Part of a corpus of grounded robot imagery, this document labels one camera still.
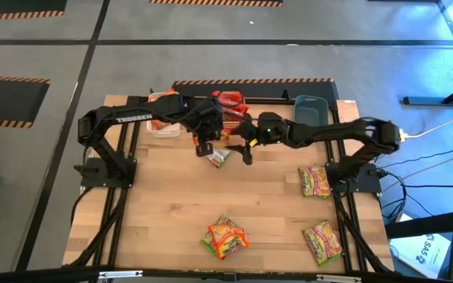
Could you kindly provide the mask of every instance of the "hazard stripe tape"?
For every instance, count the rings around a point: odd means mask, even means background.
[[[22,13],[0,13],[0,20],[31,19],[40,17],[60,17],[64,11],[36,11]]]
[[[149,0],[152,4],[281,7],[282,0]]]
[[[21,77],[7,77],[7,76],[0,76],[0,81],[27,82],[27,83],[47,83],[47,84],[50,84],[50,80],[49,79],[35,79],[35,78],[21,78]]]
[[[331,78],[313,78],[313,79],[206,79],[206,80],[183,80],[174,82],[175,86],[179,85],[207,85],[207,84],[242,84],[242,83],[331,83]]]
[[[0,127],[30,128],[33,122],[0,120]]]

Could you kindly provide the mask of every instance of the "concrete floor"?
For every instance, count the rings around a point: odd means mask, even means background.
[[[453,0],[445,3],[453,16]],[[102,0],[69,0],[63,17],[0,21],[0,39],[89,39],[101,4]],[[261,9],[112,0],[101,39],[452,40],[452,36],[433,3],[286,0],[281,9]],[[0,272],[11,270],[18,256],[86,49],[0,46],[0,75],[51,79],[33,128],[0,129],[0,175],[5,179],[0,185]],[[178,79],[249,77],[335,78],[340,98],[356,100],[362,116],[391,119],[410,134],[453,118],[453,108],[400,104],[407,95],[444,97],[453,91],[453,47],[441,46],[98,46],[75,118],[101,105],[107,94],[144,95],[150,87],[166,90]],[[407,142],[378,164],[449,149],[453,149],[453,123]],[[73,123],[31,258],[32,269],[61,265],[80,180],[72,166],[80,163],[81,152]],[[448,157],[390,169],[404,176]],[[407,184],[450,185],[451,170],[453,161],[409,178]],[[391,182],[385,178],[382,185]],[[411,189],[410,194],[433,214],[453,211],[453,189]],[[399,196],[398,189],[391,189],[382,203]],[[426,216],[411,200],[406,210]]]

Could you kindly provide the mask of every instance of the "black mat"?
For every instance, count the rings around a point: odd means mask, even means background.
[[[0,127],[31,127],[49,85],[48,79],[0,76]]]
[[[149,0],[153,4],[281,7],[282,0]]]
[[[330,78],[318,79],[210,79],[176,81],[172,88],[182,95],[208,96],[216,90],[238,90],[249,98],[281,98],[288,94],[292,99],[299,95],[322,97],[329,105],[338,99],[335,82]]]
[[[0,20],[58,17],[68,0],[0,0]]]

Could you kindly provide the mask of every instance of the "clear plastic container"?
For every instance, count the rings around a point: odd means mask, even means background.
[[[165,94],[166,94],[165,92],[152,93],[148,96],[148,98],[160,97]],[[179,123],[175,123],[173,125],[167,125],[159,130],[156,130],[153,129],[151,121],[148,121],[146,122],[146,130],[148,130],[148,132],[150,132],[155,138],[176,138],[181,134],[181,125]]]

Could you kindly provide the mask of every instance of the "butcher block tabletop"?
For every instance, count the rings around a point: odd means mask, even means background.
[[[105,105],[125,105],[127,96],[109,95]],[[341,122],[359,118],[354,101],[337,101]],[[292,105],[249,105],[249,113],[276,112],[293,119]],[[128,152],[131,127],[127,132]],[[116,147],[120,126],[106,138]],[[361,144],[345,141],[348,155]],[[335,145],[333,152],[337,155]],[[164,270],[217,270],[230,272],[344,272],[341,259],[318,266],[302,230],[328,220],[339,237],[333,199],[304,198],[297,168],[326,163],[324,142],[304,149],[284,145],[252,149],[253,163],[244,165],[231,153],[217,169],[198,158],[191,134],[154,138],[144,123],[140,128],[135,158],[134,185],[129,189],[115,267]],[[107,189],[92,189],[79,203],[69,234],[63,263],[74,261],[99,229]],[[360,229],[381,261],[393,268],[389,243],[378,201],[371,194],[355,193]],[[230,217],[246,232],[250,248],[242,248],[224,260],[215,258],[200,239],[221,215]],[[110,235],[101,263],[106,263]],[[352,266],[358,269],[355,245],[348,244]]]

